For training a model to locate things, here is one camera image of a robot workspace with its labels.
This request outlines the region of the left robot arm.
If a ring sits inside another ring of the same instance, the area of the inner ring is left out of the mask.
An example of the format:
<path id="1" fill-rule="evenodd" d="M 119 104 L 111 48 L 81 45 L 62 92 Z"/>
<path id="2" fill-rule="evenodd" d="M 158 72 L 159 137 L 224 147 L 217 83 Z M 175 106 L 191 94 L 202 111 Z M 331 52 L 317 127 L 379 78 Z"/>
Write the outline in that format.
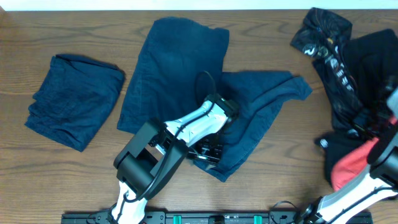
<path id="1" fill-rule="evenodd" d="M 217 165 L 223 152 L 219 136 L 238 114 L 237 103 L 214 93 L 179 119 L 146 121 L 113 162 L 120 194 L 108 212 L 108 221 L 125 221 L 127 210 L 158 194 L 184 159 Z"/>

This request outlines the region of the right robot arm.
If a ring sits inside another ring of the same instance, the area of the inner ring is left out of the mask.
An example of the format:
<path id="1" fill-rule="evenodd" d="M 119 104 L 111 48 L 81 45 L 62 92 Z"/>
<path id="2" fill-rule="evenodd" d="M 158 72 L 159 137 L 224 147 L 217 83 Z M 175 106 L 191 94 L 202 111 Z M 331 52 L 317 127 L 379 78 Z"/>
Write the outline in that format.
<path id="1" fill-rule="evenodd" d="M 367 165 L 338 191 L 320 197 L 294 223 L 347 223 L 372 204 L 397 195 L 397 125 L 367 155 Z"/>

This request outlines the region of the navy blue denim shorts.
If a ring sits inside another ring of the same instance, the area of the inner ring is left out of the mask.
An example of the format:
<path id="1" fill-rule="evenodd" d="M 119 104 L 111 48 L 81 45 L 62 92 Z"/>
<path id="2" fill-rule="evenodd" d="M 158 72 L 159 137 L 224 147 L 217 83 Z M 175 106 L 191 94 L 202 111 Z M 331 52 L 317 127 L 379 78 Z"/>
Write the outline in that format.
<path id="1" fill-rule="evenodd" d="M 170 121 L 191 113 L 219 93 L 239 106 L 237 120 L 221 135 L 221 160 L 197 166 L 226 181 L 247 160 L 289 100 L 312 89 L 287 71 L 223 71 L 229 31 L 190 19 L 156 20 L 144 42 L 124 98 L 117 128 L 136 133 L 151 118 Z"/>

